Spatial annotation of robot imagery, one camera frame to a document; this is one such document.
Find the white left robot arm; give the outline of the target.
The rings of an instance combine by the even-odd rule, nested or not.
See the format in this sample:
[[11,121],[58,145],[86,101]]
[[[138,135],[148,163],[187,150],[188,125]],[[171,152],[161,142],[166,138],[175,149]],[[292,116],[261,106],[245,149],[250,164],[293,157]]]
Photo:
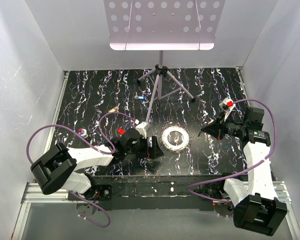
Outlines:
[[67,148],[63,143],[57,143],[36,160],[30,170],[44,195],[62,189],[91,200],[100,197],[104,191],[89,174],[79,173],[78,170],[115,165],[129,155],[155,160],[164,156],[164,153],[157,136],[147,138],[130,128],[123,131],[121,136],[98,146],[98,150],[91,147]]

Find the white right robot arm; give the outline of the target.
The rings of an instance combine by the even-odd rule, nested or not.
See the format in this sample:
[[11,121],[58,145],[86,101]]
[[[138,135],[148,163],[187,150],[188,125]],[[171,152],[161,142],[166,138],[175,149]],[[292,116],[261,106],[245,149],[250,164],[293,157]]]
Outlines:
[[243,120],[232,121],[228,119],[230,111],[226,110],[201,131],[217,140],[229,135],[241,141],[247,166],[254,167],[247,173],[248,187],[238,177],[228,178],[216,186],[217,195],[232,201],[236,228],[273,236],[288,210],[278,199],[270,163],[261,162],[271,146],[269,133],[262,130],[264,114],[262,108],[248,106]]

